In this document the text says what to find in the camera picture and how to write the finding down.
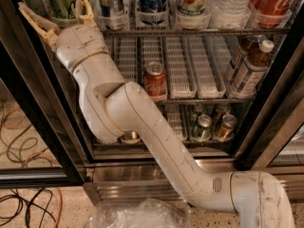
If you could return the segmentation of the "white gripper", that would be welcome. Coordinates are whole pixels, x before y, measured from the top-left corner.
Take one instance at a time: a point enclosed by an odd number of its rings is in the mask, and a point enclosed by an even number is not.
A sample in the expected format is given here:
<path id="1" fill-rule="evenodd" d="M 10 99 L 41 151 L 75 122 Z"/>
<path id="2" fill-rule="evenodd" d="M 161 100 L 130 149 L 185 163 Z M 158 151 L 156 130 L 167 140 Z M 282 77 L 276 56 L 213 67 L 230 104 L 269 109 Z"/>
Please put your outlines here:
<path id="1" fill-rule="evenodd" d="M 43 41 L 52 51 L 55 50 L 58 60 L 70 73 L 88 57 L 109 53 L 102 33 L 95 28 L 97 24 L 88 0 L 76 0 L 75 3 L 75 17 L 77 23 L 82 25 L 62 31 L 56 24 L 32 11 L 25 3 L 19 2 L 18 8 Z"/>

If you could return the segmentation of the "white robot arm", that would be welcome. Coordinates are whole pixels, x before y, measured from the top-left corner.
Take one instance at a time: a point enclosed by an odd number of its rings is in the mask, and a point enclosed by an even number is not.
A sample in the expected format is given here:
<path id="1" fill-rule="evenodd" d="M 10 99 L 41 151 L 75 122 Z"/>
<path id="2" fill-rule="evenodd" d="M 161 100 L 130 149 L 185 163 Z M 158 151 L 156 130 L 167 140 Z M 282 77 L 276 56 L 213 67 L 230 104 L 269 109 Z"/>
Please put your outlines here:
<path id="1" fill-rule="evenodd" d="M 76 0 L 77 22 L 68 28 L 59 28 L 25 3 L 18 7 L 76 80 L 81 111 L 98 140 L 114 143 L 135 131 L 187 202 L 205 210 L 237 213 L 241 228 L 295 228 L 289 198 L 273 175 L 200 168 L 146 91 L 126 81 L 118 70 L 88 0 Z"/>

